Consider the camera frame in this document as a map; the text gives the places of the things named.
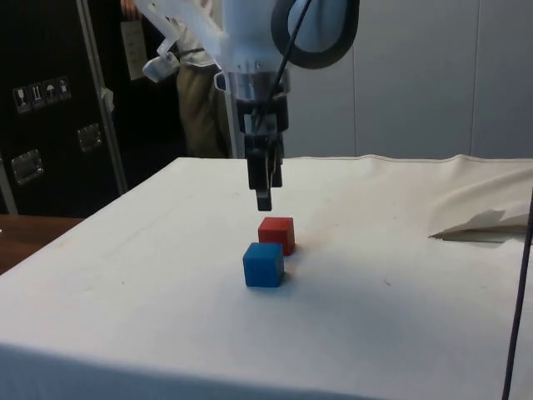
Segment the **blue cube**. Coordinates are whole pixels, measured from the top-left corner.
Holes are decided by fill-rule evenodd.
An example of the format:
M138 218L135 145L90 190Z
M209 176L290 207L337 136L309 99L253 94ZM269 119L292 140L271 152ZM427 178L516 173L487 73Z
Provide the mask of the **blue cube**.
M278 288L285 265L279 243L252 243L242 259L244 278L250 288Z

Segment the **person's hand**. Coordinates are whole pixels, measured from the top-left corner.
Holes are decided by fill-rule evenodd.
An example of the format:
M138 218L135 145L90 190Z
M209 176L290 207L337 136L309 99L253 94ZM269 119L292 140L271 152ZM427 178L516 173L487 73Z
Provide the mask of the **person's hand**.
M133 2L133 0L120 0L120 7L122 9L122 14L127 19L136 21L142 18L142 14Z

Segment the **white wall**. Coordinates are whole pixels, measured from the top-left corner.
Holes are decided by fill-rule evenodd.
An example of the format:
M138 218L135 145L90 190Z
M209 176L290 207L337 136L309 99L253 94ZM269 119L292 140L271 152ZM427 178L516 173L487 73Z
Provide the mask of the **white wall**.
M287 156L533 157L532 16L531 0L361 1L353 61L292 72Z
M533 157L533 1L481 0L472 153Z

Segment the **white shirt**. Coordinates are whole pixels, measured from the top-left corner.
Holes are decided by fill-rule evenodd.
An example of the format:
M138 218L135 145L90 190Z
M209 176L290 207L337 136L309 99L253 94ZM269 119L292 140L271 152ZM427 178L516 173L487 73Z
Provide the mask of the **white shirt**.
M209 15L213 15L213 3L212 0L194 0L200 7L206 9ZM192 34L187 28L187 21L180 22L174 19L174 23L177 25L177 29L180 31L180 38L177 40L177 50L180 53L180 63L184 65L193 65L195 67L208 67L215 63L212 57L207 54L206 51L191 52L192 50L202 48L200 41Z

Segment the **red cube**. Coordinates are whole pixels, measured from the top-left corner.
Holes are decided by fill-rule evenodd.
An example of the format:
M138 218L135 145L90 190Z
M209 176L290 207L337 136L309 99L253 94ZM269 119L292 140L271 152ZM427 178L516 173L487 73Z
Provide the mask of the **red cube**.
M259 227L259 242L280 243L283 246L283 255L290 256L295 247L292 218L265 218Z

